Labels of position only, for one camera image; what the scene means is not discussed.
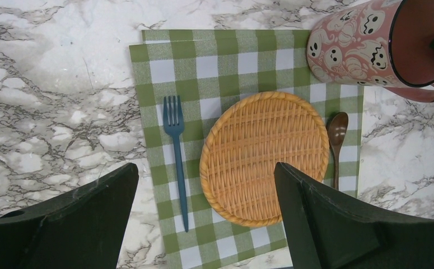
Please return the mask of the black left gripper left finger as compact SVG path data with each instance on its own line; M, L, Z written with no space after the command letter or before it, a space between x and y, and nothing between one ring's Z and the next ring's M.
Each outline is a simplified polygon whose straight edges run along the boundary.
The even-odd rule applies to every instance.
M0 217L0 268L115 268L137 190L125 164Z

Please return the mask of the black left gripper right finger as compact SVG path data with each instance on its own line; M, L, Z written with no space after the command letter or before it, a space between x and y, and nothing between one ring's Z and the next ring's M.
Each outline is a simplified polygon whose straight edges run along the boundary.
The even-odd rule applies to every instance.
M287 163L274 178L294 268L434 268L434 220L373 206Z

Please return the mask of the brown handled utensil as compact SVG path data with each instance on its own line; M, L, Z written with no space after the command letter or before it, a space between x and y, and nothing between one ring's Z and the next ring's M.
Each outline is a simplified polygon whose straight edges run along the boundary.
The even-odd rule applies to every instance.
M330 149L333 154L333 183L334 189L339 189L339 155L342 149L344 139L348 128L348 114L338 112L333 115L326 126Z

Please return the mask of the blue handled utensil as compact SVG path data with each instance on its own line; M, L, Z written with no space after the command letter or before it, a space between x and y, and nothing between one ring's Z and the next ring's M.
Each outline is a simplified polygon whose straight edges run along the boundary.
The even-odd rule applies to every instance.
M189 231L188 204L180 147L180 135L184 132L184 116L180 96L164 97L163 105L164 131L172 138L173 142L180 209L184 230L187 233Z

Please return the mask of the orange woven plate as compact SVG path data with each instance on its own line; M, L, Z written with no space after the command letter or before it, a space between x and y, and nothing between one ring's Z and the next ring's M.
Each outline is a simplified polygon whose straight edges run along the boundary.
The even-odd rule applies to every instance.
M321 182L329 162L325 124L310 103L294 94L269 91L246 97L220 116L205 140L199 164L203 193L234 224L279 223L278 162Z

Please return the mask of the green white checkered cloth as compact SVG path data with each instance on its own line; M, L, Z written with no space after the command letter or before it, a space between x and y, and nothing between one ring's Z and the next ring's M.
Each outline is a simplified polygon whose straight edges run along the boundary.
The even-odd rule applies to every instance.
M263 91L295 94L323 118L344 111L349 132L340 156L340 188L357 194L363 89L324 84L305 58L307 30L145 30L130 46L161 235L168 268L220 268L286 245L283 225L246 228L216 213L199 178L203 142L220 115ZM181 98L180 137L189 231L180 212L174 147L163 128L163 100Z

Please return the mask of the pink ceramic mug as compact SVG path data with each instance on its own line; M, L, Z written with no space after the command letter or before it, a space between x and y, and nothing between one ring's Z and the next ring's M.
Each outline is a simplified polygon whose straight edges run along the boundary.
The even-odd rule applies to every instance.
M434 102L434 1L368 1L320 20L306 51L322 82Z

